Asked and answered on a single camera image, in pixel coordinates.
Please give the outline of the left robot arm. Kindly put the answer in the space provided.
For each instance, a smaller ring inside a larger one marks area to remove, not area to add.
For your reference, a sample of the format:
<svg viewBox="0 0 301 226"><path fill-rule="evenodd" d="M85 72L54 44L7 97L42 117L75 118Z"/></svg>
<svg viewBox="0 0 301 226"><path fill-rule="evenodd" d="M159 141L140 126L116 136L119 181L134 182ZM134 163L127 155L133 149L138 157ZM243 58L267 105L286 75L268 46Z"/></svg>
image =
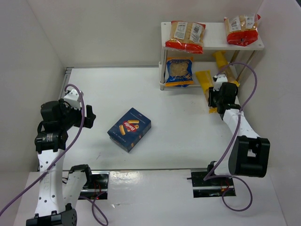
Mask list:
<svg viewBox="0 0 301 226"><path fill-rule="evenodd" d="M64 185L63 161L67 131L75 126L92 128L96 115L92 106L86 106L86 117L82 116L80 103L59 99L44 103L40 110L42 122L35 138L36 152L40 162L39 198L34 217L26 221L28 226L75 226L75 210L81 189L91 179L87 164L71 167Z"/></svg>

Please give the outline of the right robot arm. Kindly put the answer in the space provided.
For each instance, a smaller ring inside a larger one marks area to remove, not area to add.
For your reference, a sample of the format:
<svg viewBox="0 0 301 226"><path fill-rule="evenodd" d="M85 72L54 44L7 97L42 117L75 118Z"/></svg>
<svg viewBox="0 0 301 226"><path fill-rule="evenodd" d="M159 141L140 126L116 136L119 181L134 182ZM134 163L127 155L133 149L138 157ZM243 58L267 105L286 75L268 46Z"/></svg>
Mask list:
<svg viewBox="0 0 301 226"><path fill-rule="evenodd" d="M208 165L205 181L233 176L263 178L267 173L270 141L252 129L243 107L236 103L237 94L238 87L230 82L209 88L208 105L217 108L232 138L220 160Z"/></svg>

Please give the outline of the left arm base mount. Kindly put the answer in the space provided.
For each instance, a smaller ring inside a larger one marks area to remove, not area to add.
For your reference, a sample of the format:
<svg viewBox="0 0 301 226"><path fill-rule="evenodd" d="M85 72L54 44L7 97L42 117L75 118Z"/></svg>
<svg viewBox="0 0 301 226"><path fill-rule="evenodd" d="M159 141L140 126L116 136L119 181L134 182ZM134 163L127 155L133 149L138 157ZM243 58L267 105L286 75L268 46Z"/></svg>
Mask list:
<svg viewBox="0 0 301 226"><path fill-rule="evenodd" d="M91 181L87 182L80 195L91 200L106 200L108 196L109 172L93 170Z"/></svg>

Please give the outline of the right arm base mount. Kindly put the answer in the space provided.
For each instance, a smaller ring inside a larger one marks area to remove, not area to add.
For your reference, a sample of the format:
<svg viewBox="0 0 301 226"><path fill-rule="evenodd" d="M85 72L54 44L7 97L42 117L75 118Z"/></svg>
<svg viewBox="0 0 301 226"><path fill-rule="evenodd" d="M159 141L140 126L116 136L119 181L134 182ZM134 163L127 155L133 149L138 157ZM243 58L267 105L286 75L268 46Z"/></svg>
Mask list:
<svg viewBox="0 0 301 226"><path fill-rule="evenodd" d="M236 196L232 179L214 178L205 181L206 175L205 171L191 171L190 176L186 178L192 183L194 198L222 197L224 192L224 196Z"/></svg>

